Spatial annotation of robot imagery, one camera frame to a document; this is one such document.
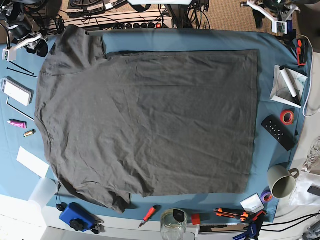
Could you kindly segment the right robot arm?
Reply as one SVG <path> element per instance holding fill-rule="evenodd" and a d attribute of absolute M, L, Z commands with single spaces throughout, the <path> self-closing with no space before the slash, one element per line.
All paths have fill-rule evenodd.
<path fill-rule="evenodd" d="M 26 49 L 30 54 L 46 57 L 47 39 L 41 32 L 34 31 L 28 16 L 42 10 L 47 0 L 2 0 L 0 2 L 0 25 L 4 28 L 7 42 L 2 51 L 2 59 L 7 62 L 16 60 L 17 51 Z"/>

